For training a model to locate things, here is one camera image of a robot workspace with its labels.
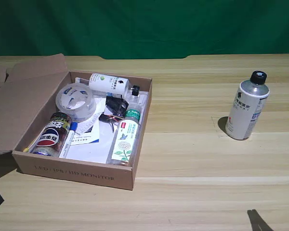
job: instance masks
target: wooden table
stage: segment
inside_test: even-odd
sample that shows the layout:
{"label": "wooden table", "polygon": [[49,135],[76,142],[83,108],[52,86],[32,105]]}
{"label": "wooden table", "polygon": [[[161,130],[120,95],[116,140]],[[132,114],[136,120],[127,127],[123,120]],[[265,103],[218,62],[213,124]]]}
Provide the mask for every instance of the wooden table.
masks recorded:
{"label": "wooden table", "polygon": [[[66,60],[69,69],[153,78],[134,190],[20,174],[2,156],[0,231],[251,231],[251,209],[289,231],[289,54]],[[220,118],[254,70],[268,74],[271,96],[252,136],[236,141]]]}

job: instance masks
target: white marker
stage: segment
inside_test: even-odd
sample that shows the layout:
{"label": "white marker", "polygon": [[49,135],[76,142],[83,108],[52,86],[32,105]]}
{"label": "white marker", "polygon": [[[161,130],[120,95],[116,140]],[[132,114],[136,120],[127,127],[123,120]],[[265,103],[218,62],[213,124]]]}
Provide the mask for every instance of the white marker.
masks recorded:
{"label": "white marker", "polygon": [[61,149],[61,152],[59,154],[59,158],[66,158],[66,155],[67,155],[67,152],[69,150],[69,147],[72,143],[72,140],[73,140],[73,137],[74,137],[74,134],[75,134],[75,131],[77,129],[77,123],[76,122],[72,122],[71,123],[71,128],[67,134],[67,138],[66,138],[66,141],[64,142],[63,144],[63,147]]}

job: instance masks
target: paper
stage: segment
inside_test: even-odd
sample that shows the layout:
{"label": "paper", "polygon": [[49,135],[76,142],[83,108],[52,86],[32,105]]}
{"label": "paper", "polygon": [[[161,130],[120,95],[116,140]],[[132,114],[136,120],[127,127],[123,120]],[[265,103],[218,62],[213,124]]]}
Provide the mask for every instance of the paper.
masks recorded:
{"label": "paper", "polygon": [[99,121],[96,120],[95,123],[93,124],[93,126],[91,128],[89,128],[89,130],[87,130],[81,136],[75,134],[71,145],[98,142],[99,136],[100,136],[99,134],[100,134]]}
{"label": "paper", "polygon": [[98,118],[105,110],[105,104],[106,104],[106,97],[100,96],[100,95],[93,95],[96,109],[94,114],[87,120],[78,123],[75,135],[76,136],[82,136],[86,131],[88,131],[96,121],[98,121]]}

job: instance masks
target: cardboard box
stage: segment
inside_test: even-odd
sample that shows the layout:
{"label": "cardboard box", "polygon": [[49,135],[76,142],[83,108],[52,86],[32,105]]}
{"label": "cardboard box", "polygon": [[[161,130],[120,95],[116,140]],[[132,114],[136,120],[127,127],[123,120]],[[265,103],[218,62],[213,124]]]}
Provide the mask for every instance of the cardboard box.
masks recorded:
{"label": "cardboard box", "polygon": [[25,174],[132,190],[151,103],[152,79],[116,75],[149,92],[131,167],[22,152],[57,111],[57,92],[76,77],[90,76],[89,72],[68,71],[62,54],[16,64],[6,81],[5,70],[0,68],[0,154],[12,151]]}

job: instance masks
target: roll of tape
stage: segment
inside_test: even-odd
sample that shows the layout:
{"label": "roll of tape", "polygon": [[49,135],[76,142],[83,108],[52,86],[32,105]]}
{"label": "roll of tape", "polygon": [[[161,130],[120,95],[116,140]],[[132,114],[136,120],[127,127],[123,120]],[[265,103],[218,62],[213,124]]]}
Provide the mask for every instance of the roll of tape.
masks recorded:
{"label": "roll of tape", "polygon": [[92,90],[82,83],[72,83],[63,87],[56,96],[59,110],[68,114],[73,122],[90,118],[95,111]]}

